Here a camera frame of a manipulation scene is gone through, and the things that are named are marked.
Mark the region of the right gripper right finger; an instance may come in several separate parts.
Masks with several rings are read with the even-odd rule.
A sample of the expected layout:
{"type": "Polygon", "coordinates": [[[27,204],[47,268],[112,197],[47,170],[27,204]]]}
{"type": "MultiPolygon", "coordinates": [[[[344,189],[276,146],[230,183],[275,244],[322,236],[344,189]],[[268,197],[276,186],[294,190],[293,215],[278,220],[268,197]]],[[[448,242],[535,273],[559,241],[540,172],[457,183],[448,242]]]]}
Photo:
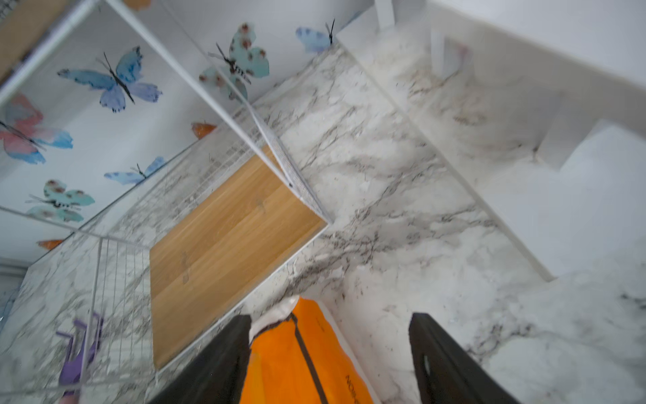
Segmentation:
{"type": "Polygon", "coordinates": [[[518,404],[427,313],[412,314],[409,340],[421,402],[518,404]]]}

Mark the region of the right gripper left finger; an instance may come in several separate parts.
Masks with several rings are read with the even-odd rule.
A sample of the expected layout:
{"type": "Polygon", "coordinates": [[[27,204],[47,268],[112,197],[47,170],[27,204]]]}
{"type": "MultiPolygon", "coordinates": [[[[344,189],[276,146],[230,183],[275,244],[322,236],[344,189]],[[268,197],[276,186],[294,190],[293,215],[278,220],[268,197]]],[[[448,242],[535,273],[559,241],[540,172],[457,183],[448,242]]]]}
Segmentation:
{"type": "Polygon", "coordinates": [[[247,375],[252,318],[238,315],[215,336],[153,403],[238,403],[247,375]]]}

